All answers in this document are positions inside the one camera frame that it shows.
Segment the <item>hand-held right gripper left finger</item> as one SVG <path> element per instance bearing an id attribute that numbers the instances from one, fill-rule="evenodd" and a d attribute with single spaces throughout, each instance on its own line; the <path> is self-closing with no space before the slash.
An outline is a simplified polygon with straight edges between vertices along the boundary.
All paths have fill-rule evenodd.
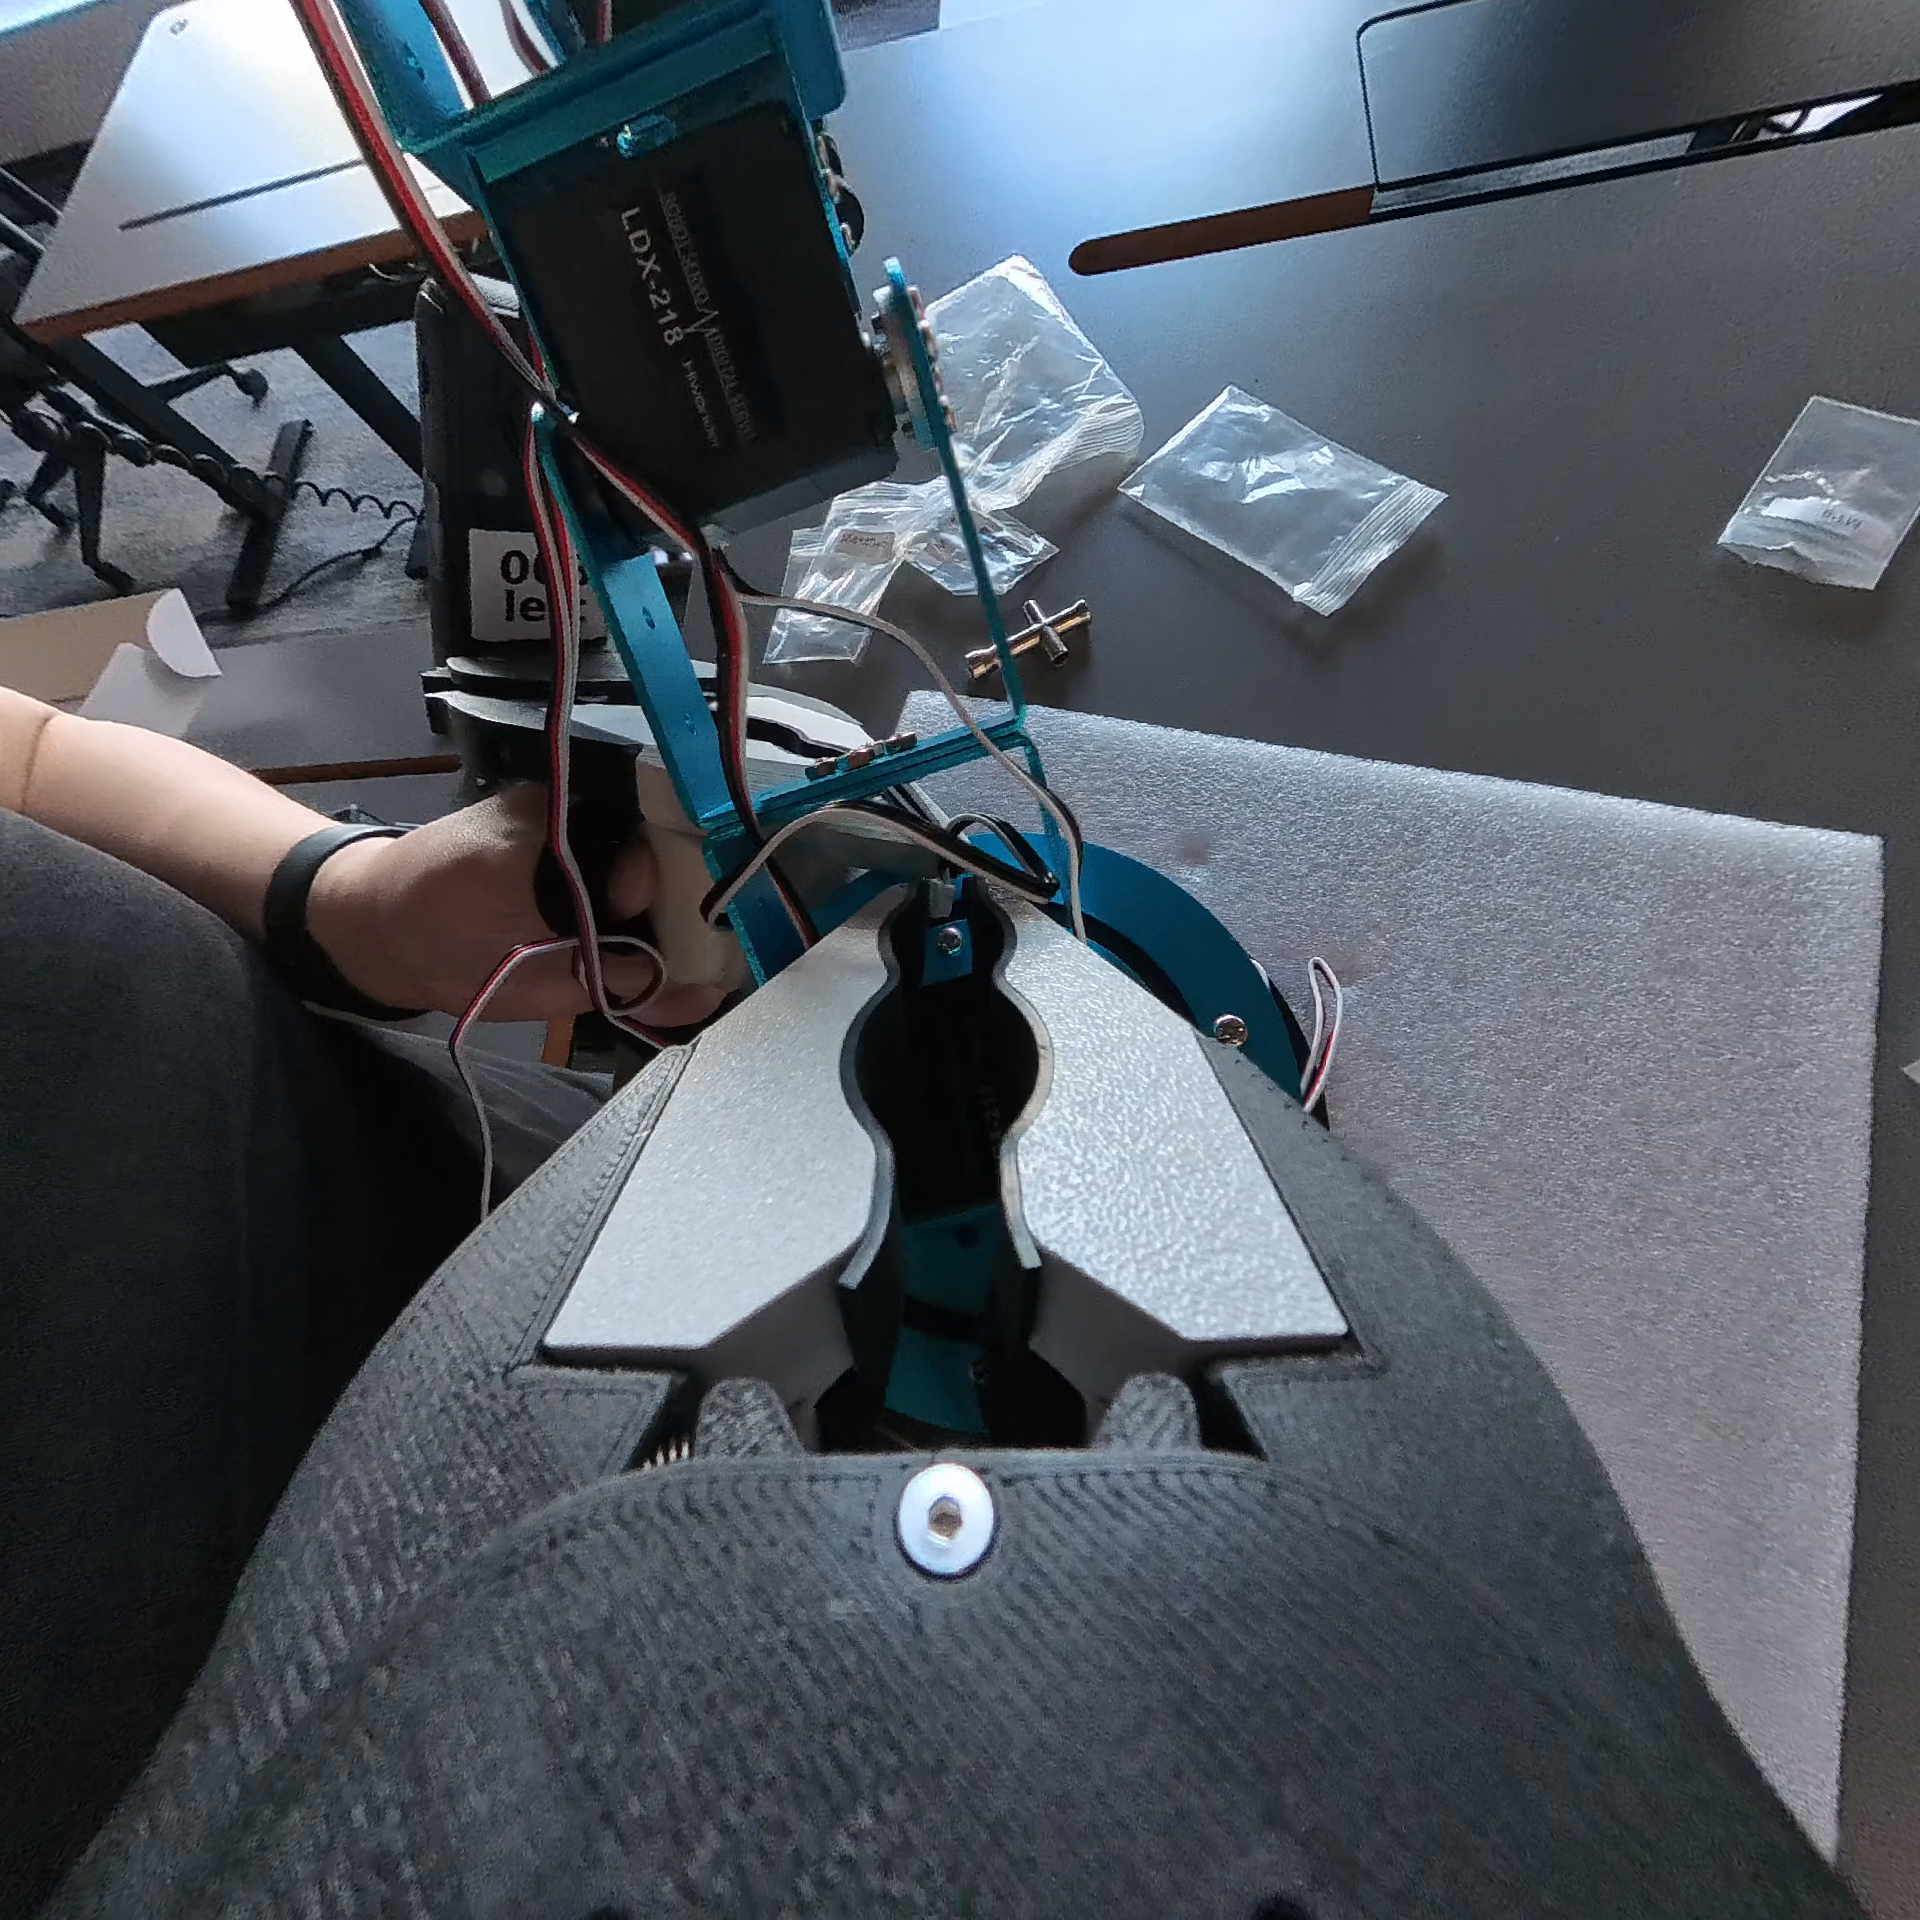
<path id="1" fill-rule="evenodd" d="M 844 1373 L 834 1285 L 871 1238 L 881 1151 L 844 1059 L 890 986 L 892 886 L 688 1051 L 545 1333 L 551 1359 Z"/>

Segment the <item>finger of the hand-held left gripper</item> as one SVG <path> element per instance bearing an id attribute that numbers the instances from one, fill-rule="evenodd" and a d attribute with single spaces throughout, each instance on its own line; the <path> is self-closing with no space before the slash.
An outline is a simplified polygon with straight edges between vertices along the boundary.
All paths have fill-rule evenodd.
<path id="1" fill-rule="evenodd" d="M 752 758 L 827 758 L 871 745 L 873 735 L 833 703 L 787 689 L 751 689 L 748 755 Z"/>
<path id="2" fill-rule="evenodd" d="M 875 893 L 939 869 L 937 855 L 922 841 L 845 811 L 816 806 L 788 826 L 796 830 L 772 866 L 812 921 L 845 921 Z"/>

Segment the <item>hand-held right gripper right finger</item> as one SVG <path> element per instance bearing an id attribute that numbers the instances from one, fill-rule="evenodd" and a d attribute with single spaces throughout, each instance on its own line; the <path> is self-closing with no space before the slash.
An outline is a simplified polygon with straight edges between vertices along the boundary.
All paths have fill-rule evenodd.
<path id="1" fill-rule="evenodd" d="M 1349 1319 L 1215 1069 L 1217 1045 L 1036 906 L 989 886 L 1018 1067 L 1000 1197 L 1060 1377 L 1320 1353 Z"/>

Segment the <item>blue toy robot arm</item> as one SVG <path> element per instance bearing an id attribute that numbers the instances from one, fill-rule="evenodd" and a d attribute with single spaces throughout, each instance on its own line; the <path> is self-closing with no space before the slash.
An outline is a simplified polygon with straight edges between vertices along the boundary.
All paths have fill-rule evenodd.
<path id="1" fill-rule="evenodd" d="M 704 838 L 703 919 L 727 925 L 752 997 L 851 919 L 810 919 L 772 866 L 815 810 L 875 821 L 939 859 L 883 924 L 892 986 L 844 1073 L 881 1151 L 871 1238 L 834 1285 L 844 1373 L 768 1382 L 799 1425 L 864 1449 L 868 1428 L 964 1447 L 1079 1439 L 1135 1377 L 1060 1377 L 1032 1347 L 1036 1279 L 1002 1207 L 1012 1021 L 995 1009 L 1000 886 L 1064 925 L 1217 1045 L 1234 1100 L 1301 1085 L 1261 972 L 1180 886 L 1090 847 L 1007 714 L 881 735 L 752 773 L 751 590 L 735 532 L 932 447 L 992 646 L 1002 603 L 953 455 L 937 348 L 897 263 L 877 308 L 852 279 L 859 212 L 825 117 L 844 68 L 825 4 L 531 4 L 511 26 L 529 83 L 492 101 L 444 4 L 297 4 L 395 218 L 531 395 L 523 453 L 547 563 L 547 708 L 560 931 L 584 937 L 612 1013 L 569 844 L 579 580 L 603 611 L 664 767 Z"/>

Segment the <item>person's left forearm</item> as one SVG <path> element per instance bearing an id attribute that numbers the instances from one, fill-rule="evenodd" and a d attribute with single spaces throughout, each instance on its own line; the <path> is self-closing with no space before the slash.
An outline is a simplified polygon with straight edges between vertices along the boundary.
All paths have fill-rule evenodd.
<path id="1" fill-rule="evenodd" d="M 179 738 L 10 689 L 2 810 L 168 882 L 250 937 L 283 857 L 324 828 L 312 806 Z"/>

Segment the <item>grey desk wooden edge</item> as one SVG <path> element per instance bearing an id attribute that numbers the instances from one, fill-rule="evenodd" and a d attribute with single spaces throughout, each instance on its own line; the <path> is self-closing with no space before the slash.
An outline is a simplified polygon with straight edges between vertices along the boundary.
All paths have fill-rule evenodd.
<path id="1" fill-rule="evenodd" d="M 2 621 L 2 684 L 77 714 L 138 613 L 140 594 Z M 425 718 L 421 619 L 218 649 L 221 677 L 185 735 L 272 785 L 436 777 L 460 767 Z"/>
<path id="2" fill-rule="evenodd" d="M 355 339 L 415 316 L 418 266 L 385 211 L 290 4 L 175 4 L 146 23 L 59 211 L 4 222 L 32 270 L 4 342 L 87 402 L 109 447 L 202 479 L 247 525 L 232 613 L 261 603 L 314 426 L 280 426 L 255 469 L 185 418 L 244 359 L 290 353 L 409 470 L 416 410 Z"/>

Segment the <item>person's left hand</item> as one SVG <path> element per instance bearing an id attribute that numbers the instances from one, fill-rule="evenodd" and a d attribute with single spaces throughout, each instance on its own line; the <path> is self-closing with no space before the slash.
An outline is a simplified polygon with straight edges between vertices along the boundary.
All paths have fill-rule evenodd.
<path id="1" fill-rule="evenodd" d="M 551 937 L 535 891 L 545 817 L 547 788 L 514 785 L 416 831 L 353 844 L 314 878 L 306 931 L 372 1001 L 458 1018 L 514 949 Z M 610 862 L 600 929 L 645 914 L 657 879 L 655 853 L 631 836 Z M 658 975 L 637 949 L 601 953 L 609 994 L 640 999 L 645 1025 L 698 1025 L 730 993 Z M 555 949 L 523 959 L 484 1020 L 555 1021 L 591 1005 L 572 949 Z"/>

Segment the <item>small metal socket wrench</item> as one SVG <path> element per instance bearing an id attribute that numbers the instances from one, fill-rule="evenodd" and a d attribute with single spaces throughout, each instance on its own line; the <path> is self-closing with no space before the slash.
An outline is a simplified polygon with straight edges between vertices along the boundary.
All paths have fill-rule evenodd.
<path id="1" fill-rule="evenodd" d="M 1093 631 L 1093 611 L 1087 599 L 1048 615 L 1037 602 L 1025 602 L 1025 623 L 1012 631 L 1004 646 L 984 645 L 968 651 L 968 677 L 971 681 L 987 681 L 1002 677 L 1002 657 L 1029 659 L 1037 657 L 1044 666 L 1059 666 L 1073 657 L 1074 646 L 1088 642 Z"/>

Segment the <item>black wristband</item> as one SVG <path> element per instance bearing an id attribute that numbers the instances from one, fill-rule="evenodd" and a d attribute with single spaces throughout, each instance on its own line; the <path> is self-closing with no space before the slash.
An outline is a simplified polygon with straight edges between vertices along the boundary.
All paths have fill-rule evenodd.
<path id="1" fill-rule="evenodd" d="M 401 838 L 404 828 L 385 823 L 324 823 L 297 841 L 277 865 L 261 908 L 261 951 L 300 1001 L 329 1015 L 370 1021 L 421 1018 L 416 1009 L 392 1005 L 356 989 L 308 925 L 308 898 L 324 865 L 372 838 Z"/>

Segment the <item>white paper scrap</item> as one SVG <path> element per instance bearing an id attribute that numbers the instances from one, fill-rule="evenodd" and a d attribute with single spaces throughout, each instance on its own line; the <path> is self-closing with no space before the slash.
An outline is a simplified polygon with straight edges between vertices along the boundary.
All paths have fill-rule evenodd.
<path id="1" fill-rule="evenodd" d="M 197 613 L 179 587 L 112 606 L 130 609 L 135 629 L 112 649 L 81 715 L 185 735 L 224 675 Z"/>

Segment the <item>white foam sheet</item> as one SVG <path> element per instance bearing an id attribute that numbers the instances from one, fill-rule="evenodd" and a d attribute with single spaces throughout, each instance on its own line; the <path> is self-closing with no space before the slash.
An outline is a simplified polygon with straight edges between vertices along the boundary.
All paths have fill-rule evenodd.
<path id="1" fill-rule="evenodd" d="M 1093 841 L 1287 997 L 1331 959 L 1335 1134 L 1547 1363 L 1836 1857 L 1882 841 L 1096 714 L 1029 732 Z"/>

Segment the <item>pile of small plastic bags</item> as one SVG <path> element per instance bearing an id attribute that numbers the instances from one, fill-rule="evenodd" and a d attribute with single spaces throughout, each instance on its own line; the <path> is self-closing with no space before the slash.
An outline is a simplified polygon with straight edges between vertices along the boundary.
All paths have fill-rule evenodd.
<path id="1" fill-rule="evenodd" d="M 981 556 L 1008 596 L 1053 556 L 1012 510 L 1067 470 L 1140 447 L 1137 395 L 1040 270 L 1008 257 L 929 308 Z M 1915 420 L 1816 395 L 1720 543 L 1820 586 L 1876 587 L 1915 529 Z M 1175 530 L 1341 611 L 1445 503 L 1437 487 L 1344 447 L 1243 388 L 1226 388 L 1123 483 Z M 971 596 L 977 577 L 941 477 L 841 493 L 791 537 L 781 591 L 875 615 L 903 570 Z"/>

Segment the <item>person's dark shirt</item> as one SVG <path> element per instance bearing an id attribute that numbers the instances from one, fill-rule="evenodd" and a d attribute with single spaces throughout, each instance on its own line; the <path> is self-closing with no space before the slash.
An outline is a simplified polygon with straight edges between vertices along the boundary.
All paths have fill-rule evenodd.
<path id="1" fill-rule="evenodd" d="M 435 1910 L 356 1711 L 421 1613 L 610 1481 L 672 1381 L 535 1311 L 664 1083 L 482 1222 L 474 1094 L 179 889 L 4 819 L 4 1915 Z"/>

